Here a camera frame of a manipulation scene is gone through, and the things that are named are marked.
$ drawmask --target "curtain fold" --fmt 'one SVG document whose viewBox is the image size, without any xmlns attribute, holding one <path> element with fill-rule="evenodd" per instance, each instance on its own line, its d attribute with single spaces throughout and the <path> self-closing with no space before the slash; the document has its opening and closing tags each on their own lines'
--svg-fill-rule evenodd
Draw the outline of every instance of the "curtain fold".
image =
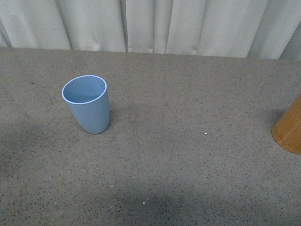
<svg viewBox="0 0 301 226">
<path fill-rule="evenodd" d="M 301 60 L 300 0 L 0 0 L 0 47 Z"/>
</svg>

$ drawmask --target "gray table surface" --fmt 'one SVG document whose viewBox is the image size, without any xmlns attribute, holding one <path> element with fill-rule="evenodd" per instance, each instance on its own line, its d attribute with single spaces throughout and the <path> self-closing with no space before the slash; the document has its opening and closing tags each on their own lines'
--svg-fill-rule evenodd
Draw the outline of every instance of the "gray table surface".
<svg viewBox="0 0 301 226">
<path fill-rule="evenodd" d="M 108 83 L 86 133 L 61 96 Z M 0 48 L 0 225 L 301 225 L 301 155 L 271 129 L 301 62 Z"/>
</svg>

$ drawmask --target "cup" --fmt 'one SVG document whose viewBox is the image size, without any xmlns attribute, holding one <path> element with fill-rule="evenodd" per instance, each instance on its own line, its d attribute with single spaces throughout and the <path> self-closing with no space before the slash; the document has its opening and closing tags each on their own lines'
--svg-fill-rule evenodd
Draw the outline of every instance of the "cup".
<svg viewBox="0 0 301 226">
<path fill-rule="evenodd" d="M 62 97 L 85 131 L 98 134 L 107 129 L 110 105 L 107 83 L 95 75 L 83 75 L 66 83 Z"/>
</svg>

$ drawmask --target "wooden object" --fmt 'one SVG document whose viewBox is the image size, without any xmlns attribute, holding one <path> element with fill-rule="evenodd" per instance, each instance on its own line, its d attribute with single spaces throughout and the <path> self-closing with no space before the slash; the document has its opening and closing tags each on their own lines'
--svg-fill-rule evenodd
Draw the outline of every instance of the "wooden object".
<svg viewBox="0 0 301 226">
<path fill-rule="evenodd" d="M 284 149 L 301 154 L 301 95 L 275 124 L 272 135 Z"/>
</svg>

